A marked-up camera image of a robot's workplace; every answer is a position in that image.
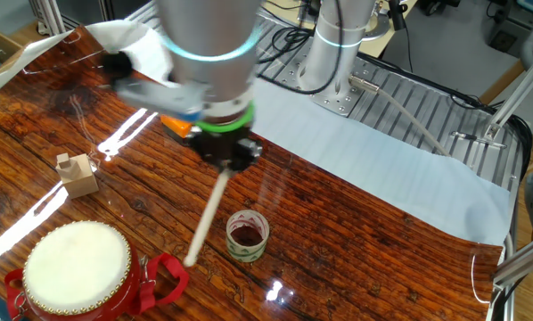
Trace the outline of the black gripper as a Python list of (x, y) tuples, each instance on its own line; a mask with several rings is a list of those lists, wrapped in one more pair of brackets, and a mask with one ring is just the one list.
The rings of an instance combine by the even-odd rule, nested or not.
[(225, 133), (201, 131), (190, 139), (190, 147), (218, 173), (230, 166), (242, 172), (258, 161), (263, 146), (249, 139), (250, 130), (239, 128)]

